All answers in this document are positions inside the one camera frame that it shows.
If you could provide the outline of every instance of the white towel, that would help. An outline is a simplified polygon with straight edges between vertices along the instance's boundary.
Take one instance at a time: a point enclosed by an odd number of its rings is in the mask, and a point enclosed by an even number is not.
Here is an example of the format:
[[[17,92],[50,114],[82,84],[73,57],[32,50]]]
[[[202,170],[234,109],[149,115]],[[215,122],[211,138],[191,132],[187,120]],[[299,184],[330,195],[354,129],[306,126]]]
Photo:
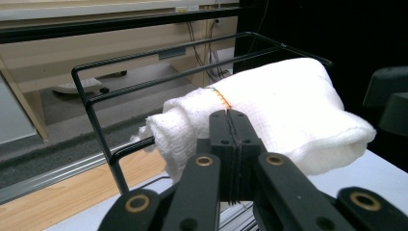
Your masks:
[[[146,120],[137,140],[155,137],[177,182],[196,139],[209,138],[209,115],[229,106],[248,116],[268,151],[287,155],[306,175],[349,165],[376,134],[344,111],[324,66],[301,58],[243,71],[168,100],[162,114]]]

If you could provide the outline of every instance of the gold metal insert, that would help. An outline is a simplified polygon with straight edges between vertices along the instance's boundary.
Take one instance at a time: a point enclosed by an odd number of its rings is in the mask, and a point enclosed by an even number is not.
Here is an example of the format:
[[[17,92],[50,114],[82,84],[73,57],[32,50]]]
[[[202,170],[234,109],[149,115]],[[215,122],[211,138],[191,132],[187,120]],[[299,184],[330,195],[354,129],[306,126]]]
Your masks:
[[[135,201],[135,200],[138,200],[138,199],[142,200],[143,203],[138,207],[134,207],[132,205],[132,202]],[[150,205],[150,198],[147,195],[137,194],[135,196],[130,197],[126,201],[125,209],[129,213],[138,213],[138,212],[141,212],[141,211],[145,210],[147,207],[149,207],[149,205]]]
[[[203,166],[203,167],[207,167],[213,164],[213,159],[211,159],[210,157],[206,157],[206,156],[201,156],[201,157],[197,157],[197,159],[195,159],[195,163],[198,166]]]
[[[267,156],[267,162],[274,166],[282,166],[285,161],[278,156]]]
[[[353,192],[350,195],[350,199],[354,204],[369,211],[378,211],[381,209],[381,203],[365,192]]]

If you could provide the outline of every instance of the gold thread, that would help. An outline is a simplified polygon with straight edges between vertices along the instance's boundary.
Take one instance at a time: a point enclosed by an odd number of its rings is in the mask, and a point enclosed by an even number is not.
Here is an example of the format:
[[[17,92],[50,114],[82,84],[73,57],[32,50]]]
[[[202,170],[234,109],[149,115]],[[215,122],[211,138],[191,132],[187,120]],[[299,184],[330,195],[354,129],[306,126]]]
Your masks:
[[[142,199],[144,202],[143,204],[141,204],[139,207],[133,207],[132,206],[132,201],[136,200],[136,199]],[[141,212],[143,210],[145,210],[150,204],[150,198],[145,195],[145,194],[137,194],[134,195],[132,197],[130,197],[125,204],[125,209],[127,212],[129,213],[138,213]]]
[[[221,92],[219,92],[219,90],[215,89],[215,88],[205,88],[205,89],[211,89],[214,90],[216,92],[216,94],[219,96],[219,98],[222,101],[222,104],[225,106],[225,108],[227,109],[231,109],[231,105],[228,103],[228,101],[225,99],[225,97],[221,94]]]

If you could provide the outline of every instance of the chair backrest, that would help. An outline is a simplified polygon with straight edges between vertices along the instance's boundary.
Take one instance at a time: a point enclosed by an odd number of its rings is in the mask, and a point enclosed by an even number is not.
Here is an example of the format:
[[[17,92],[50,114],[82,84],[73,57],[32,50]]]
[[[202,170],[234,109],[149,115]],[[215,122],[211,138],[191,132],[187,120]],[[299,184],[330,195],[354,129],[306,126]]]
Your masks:
[[[378,69],[371,76],[363,107],[383,107],[399,92],[408,92],[408,65]]]

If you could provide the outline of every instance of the black wall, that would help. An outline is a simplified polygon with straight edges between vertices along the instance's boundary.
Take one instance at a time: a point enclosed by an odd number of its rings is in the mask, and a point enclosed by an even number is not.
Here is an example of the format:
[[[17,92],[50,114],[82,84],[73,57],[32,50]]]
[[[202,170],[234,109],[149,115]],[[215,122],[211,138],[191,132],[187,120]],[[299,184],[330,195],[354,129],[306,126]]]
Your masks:
[[[377,128],[382,109],[362,102],[376,69],[408,65],[408,6],[400,2],[262,0],[256,4],[268,11],[259,33],[331,60],[329,74],[345,109]],[[240,21],[239,30],[248,28]],[[369,149],[407,171],[408,138],[378,130]]]

